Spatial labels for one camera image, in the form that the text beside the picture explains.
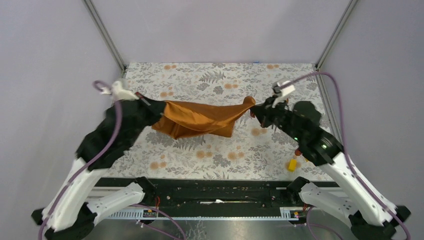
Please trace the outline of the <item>orange cloth napkin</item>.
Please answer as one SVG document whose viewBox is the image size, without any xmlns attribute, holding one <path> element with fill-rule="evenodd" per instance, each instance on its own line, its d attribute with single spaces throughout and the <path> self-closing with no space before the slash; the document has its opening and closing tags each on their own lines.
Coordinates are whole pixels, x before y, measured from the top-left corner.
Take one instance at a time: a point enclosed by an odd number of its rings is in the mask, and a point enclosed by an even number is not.
<svg viewBox="0 0 424 240">
<path fill-rule="evenodd" d="M 151 128 L 175 140 L 206 134 L 230 138 L 236 121 L 255 105 L 251 96 L 227 106 L 167 100 L 163 116 Z"/>
</svg>

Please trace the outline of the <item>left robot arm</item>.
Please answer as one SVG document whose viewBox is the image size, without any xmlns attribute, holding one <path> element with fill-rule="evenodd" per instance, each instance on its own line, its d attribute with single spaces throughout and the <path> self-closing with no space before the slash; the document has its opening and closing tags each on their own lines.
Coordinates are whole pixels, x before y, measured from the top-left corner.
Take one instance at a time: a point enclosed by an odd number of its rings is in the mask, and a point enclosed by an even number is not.
<svg viewBox="0 0 424 240">
<path fill-rule="evenodd" d="M 118 100 L 104 120 L 87 134 L 76 151 L 71 170 L 52 202 L 36 209 L 32 218 L 40 226 L 40 240 L 81 240 L 103 219 L 128 206 L 157 200 L 156 188 L 146 177 L 134 179 L 119 191 L 87 201 L 107 170 L 136 142 L 145 127 L 163 116 L 164 101 L 139 98 Z"/>
</svg>

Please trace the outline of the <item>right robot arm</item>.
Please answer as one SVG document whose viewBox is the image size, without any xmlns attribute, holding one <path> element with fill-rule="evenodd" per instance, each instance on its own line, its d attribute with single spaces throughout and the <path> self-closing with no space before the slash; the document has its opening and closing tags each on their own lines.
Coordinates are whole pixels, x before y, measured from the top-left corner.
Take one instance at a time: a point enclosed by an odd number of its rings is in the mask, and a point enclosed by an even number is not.
<svg viewBox="0 0 424 240">
<path fill-rule="evenodd" d="M 287 187 L 287 201 L 293 206 L 305 203 L 317 207 L 348 226 L 359 240 L 390 240 L 403 226 L 410 211 L 385 198 L 349 161 L 342 144 L 320 126 L 321 113 L 310 101 L 299 101 L 293 108 L 287 101 L 275 103 L 269 97 L 253 106 L 250 114 L 262 128 L 276 127 L 298 143 L 298 151 L 320 168 L 344 191 L 338 197 L 304 177 Z"/>
</svg>

